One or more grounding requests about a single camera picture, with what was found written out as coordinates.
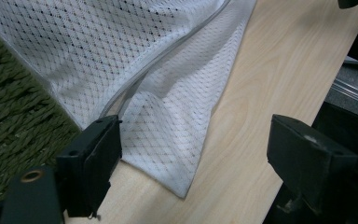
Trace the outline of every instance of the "wooden table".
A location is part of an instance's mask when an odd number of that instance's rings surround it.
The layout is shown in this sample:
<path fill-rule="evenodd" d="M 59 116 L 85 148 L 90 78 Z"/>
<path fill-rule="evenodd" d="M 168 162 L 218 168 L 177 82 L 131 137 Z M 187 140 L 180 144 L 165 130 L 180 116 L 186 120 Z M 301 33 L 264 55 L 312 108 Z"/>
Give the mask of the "wooden table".
<path fill-rule="evenodd" d="M 101 222 L 261 223 L 282 183 L 267 162 L 272 114 L 314 120 L 358 33 L 358 6 L 258 0 L 185 200 L 121 162 Z"/>

